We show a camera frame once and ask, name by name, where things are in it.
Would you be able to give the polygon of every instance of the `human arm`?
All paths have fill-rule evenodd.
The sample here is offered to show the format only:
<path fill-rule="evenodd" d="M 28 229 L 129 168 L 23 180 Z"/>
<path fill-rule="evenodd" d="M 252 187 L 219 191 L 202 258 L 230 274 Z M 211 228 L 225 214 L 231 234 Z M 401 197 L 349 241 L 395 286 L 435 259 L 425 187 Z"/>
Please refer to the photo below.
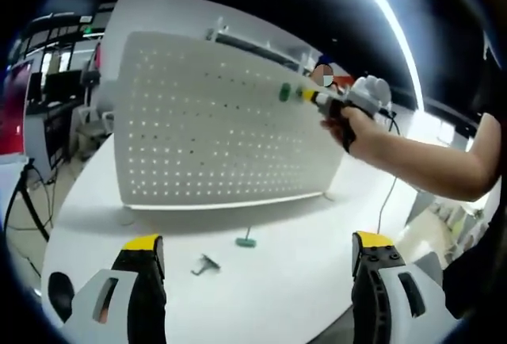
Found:
<path fill-rule="evenodd" d="M 356 133 L 351 155 L 385 170 L 431 193 L 456 200 L 474 201 L 497 181 L 501 126 L 484 114 L 474 144 L 468 152 L 409 140 L 385 132 L 359 109 L 346 108 Z M 322 126 L 341 142 L 339 124 L 327 120 Z"/>

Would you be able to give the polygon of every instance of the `white pegboard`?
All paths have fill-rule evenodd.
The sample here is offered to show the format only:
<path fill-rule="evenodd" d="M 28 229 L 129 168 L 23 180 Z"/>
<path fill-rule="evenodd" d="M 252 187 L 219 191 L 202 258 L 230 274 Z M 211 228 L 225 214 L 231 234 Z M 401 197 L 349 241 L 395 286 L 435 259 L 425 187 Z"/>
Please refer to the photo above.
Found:
<path fill-rule="evenodd" d="M 203 205 L 325 192 L 343 150 L 315 106 L 292 97 L 313 82 L 237 48 L 134 32 L 124 49 L 115 155 L 128 205 Z"/>

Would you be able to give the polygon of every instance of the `black ceiling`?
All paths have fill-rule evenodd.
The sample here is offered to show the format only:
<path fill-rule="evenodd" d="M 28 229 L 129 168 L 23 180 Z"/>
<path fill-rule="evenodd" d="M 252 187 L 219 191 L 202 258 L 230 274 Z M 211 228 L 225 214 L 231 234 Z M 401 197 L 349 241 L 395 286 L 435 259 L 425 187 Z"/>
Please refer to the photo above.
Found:
<path fill-rule="evenodd" d="M 402 50 L 373 0 L 210 1 L 281 27 L 333 57 L 353 76 L 370 73 L 402 93 L 413 93 Z M 460 0 L 388 1 L 408 40 L 428 103 L 433 100 L 477 119 L 471 100 L 478 90 L 483 42 L 475 19 Z M 440 109 L 433 112 L 454 121 L 452 113 Z"/>

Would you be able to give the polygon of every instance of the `white table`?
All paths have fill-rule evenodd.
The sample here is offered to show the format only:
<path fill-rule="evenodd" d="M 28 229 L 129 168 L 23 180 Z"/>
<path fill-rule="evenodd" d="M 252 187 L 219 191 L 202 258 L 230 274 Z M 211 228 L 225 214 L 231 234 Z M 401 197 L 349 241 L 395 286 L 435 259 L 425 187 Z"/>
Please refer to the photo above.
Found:
<path fill-rule="evenodd" d="M 66 273 L 77 291 L 110 268 L 127 241 L 157 232 L 164 239 L 167 342 L 306 343 L 350 306 L 352 233 L 376 231 L 392 179 L 346 155 L 331 187 L 336 201 L 314 197 L 227 212 L 132 211 L 120 202 L 111 137 L 75 182 L 51 233 L 44 310 L 61 327 L 47 295 L 52 272 Z M 382 233 L 394 238 L 402 230 L 415 196 L 397 182 Z M 251 224 L 257 247 L 235 246 Z M 215 259 L 220 273 L 192 275 L 201 254 Z"/>

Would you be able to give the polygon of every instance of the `green tool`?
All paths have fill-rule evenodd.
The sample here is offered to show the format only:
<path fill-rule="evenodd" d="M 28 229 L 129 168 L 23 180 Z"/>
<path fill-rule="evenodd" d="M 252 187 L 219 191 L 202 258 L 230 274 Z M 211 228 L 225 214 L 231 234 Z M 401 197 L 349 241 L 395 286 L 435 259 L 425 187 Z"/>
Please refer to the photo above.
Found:
<path fill-rule="evenodd" d="M 249 239 L 248 236 L 250 234 L 250 229 L 252 227 L 248 227 L 248 230 L 246 231 L 246 237 L 243 238 L 243 237 L 238 237 L 236 239 L 236 245 L 238 245 L 239 247 L 256 247 L 257 246 L 257 241 L 255 241 L 254 239 Z"/>
<path fill-rule="evenodd" d="M 289 84 L 288 82 L 284 82 L 284 84 L 280 89 L 280 92 L 278 93 L 278 99 L 282 102 L 286 102 L 290 94 L 291 94 L 291 84 Z"/>

